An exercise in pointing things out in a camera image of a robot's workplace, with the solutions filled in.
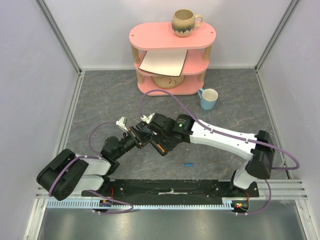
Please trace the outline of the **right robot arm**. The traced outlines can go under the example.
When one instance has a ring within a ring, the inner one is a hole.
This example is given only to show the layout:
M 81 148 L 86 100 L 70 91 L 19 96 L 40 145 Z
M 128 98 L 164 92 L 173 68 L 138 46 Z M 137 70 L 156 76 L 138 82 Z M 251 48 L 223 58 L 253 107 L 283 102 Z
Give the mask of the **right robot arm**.
M 191 143 L 218 148 L 243 158 L 244 164 L 235 171 L 229 184 L 229 191 L 235 197 L 242 196 L 256 180 L 271 177 L 275 151 L 266 131 L 261 130 L 258 134 L 236 132 L 187 114 L 172 119 L 153 113 L 141 120 L 153 133 L 151 144 L 163 156 L 180 143 Z

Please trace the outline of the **black remote control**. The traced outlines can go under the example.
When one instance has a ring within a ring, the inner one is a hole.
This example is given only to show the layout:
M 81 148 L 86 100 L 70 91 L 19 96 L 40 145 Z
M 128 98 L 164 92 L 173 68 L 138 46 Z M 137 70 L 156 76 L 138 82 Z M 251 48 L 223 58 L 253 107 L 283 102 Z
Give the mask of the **black remote control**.
M 143 121 L 136 125 L 136 128 L 148 135 L 148 142 L 155 148 L 155 150 L 161 155 L 165 156 L 174 147 L 162 134 L 155 134 L 152 130 L 147 128 L 147 124 Z

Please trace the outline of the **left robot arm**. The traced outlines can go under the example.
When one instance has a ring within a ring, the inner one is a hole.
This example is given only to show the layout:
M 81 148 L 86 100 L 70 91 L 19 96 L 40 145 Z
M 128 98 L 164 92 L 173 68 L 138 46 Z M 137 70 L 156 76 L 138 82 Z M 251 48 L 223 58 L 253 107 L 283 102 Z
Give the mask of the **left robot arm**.
M 58 201 L 66 199 L 75 190 L 89 189 L 104 197 L 110 191 L 105 177 L 119 167 L 118 159 L 133 148 L 143 148 L 152 136 L 150 130 L 130 127 L 120 139 L 108 137 L 98 156 L 79 155 L 66 148 L 40 171 L 36 182 Z

